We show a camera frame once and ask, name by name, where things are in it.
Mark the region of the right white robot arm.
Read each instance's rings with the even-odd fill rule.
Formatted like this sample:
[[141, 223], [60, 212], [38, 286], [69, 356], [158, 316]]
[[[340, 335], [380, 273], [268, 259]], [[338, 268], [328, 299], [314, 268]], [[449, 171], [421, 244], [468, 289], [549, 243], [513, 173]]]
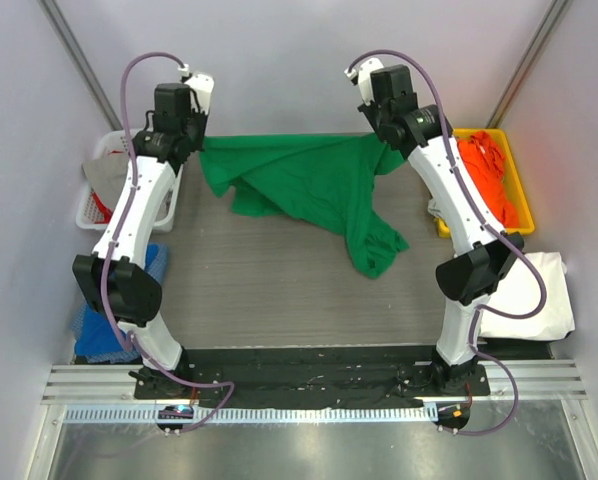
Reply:
[[436, 391], [451, 395], [476, 371], [478, 308], [513, 266], [510, 249], [522, 248], [524, 242], [518, 234], [507, 235], [489, 211], [445, 114], [436, 105], [419, 106], [407, 66], [386, 67], [371, 58], [358, 68], [356, 82], [362, 97], [359, 111], [378, 138], [424, 181], [450, 230], [454, 256], [435, 270], [445, 312], [430, 380]]

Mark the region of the green t-shirt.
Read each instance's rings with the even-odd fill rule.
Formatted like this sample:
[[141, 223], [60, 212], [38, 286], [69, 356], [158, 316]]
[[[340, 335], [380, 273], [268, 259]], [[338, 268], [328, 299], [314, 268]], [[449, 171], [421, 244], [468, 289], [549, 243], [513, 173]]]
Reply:
[[344, 238], [355, 269], [376, 279], [409, 247], [373, 206], [375, 180], [404, 164], [376, 135], [211, 137], [200, 163], [238, 215], [286, 215]]

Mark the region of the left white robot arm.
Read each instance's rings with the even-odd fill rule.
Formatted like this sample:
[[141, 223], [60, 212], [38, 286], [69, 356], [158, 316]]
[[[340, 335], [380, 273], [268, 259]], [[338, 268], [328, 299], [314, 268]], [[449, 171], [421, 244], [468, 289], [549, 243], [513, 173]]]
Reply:
[[88, 305], [106, 316], [123, 348], [140, 353], [143, 373], [156, 376], [172, 399], [190, 391], [192, 375], [161, 315], [162, 287], [147, 273], [145, 255], [166, 194], [203, 148], [214, 85], [193, 75], [155, 88], [151, 126], [128, 138], [130, 159], [112, 218], [92, 252], [72, 265]]

